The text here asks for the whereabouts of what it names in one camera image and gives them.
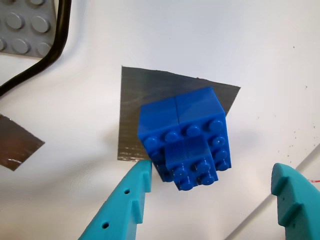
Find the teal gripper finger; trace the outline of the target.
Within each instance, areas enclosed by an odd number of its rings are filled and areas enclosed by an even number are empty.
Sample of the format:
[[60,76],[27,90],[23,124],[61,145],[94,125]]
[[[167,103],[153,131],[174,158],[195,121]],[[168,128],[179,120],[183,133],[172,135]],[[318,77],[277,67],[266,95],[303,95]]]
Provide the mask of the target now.
[[152,162],[137,162],[86,227],[80,240],[134,240],[143,222],[145,195],[151,192]]
[[276,163],[271,194],[277,197],[277,220],[287,240],[320,238],[320,191],[296,169]]

